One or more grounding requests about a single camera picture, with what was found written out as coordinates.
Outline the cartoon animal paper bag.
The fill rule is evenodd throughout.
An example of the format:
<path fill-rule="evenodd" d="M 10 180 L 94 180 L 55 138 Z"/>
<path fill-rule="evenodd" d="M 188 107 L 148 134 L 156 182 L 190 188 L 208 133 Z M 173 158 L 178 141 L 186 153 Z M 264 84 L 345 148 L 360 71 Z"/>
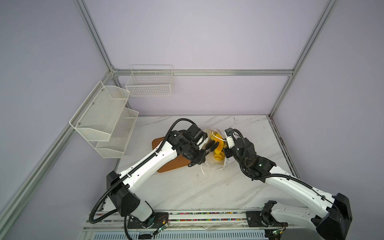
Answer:
<path fill-rule="evenodd" d="M 205 129 L 209 137 L 209 142 L 218 143 L 218 147 L 206 156 L 206 161 L 201 165 L 202 173 L 208 177 L 214 171 L 223 170 L 228 165 L 229 160 L 225 155 L 227 140 L 225 132 L 218 129 Z"/>

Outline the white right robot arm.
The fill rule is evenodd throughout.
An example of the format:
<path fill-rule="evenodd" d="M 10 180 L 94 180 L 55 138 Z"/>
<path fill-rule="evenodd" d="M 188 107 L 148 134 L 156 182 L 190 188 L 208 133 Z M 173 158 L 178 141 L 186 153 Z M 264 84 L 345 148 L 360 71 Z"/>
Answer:
<path fill-rule="evenodd" d="M 265 227 L 293 224 L 317 232 L 325 240 L 344 240 L 352 223 L 350 201 L 345 195 L 332 195 L 295 178 L 275 162 L 256 154 L 246 138 L 226 138 L 226 153 L 233 157 L 242 173 L 287 193 L 303 204 L 292 207 L 269 200 L 257 221 Z"/>

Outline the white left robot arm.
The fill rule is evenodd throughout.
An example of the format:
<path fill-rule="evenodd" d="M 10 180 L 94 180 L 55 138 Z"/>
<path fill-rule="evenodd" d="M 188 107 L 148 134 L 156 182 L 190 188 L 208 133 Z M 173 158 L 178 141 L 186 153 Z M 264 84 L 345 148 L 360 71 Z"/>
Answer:
<path fill-rule="evenodd" d="M 192 166 L 205 162 L 206 156 L 215 151 L 218 142 L 212 141 L 208 134 L 196 125 L 187 130 L 173 130 L 167 133 L 164 140 L 132 167 L 120 172 L 110 172 L 107 175 L 107 187 L 110 188 L 125 175 L 128 177 L 107 194 L 121 217 L 133 216 L 141 222 L 147 221 L 154 215 L 153 209 L 145 201 L 135 195 L 140 186 L 163 165 L 183 156 Z"/>

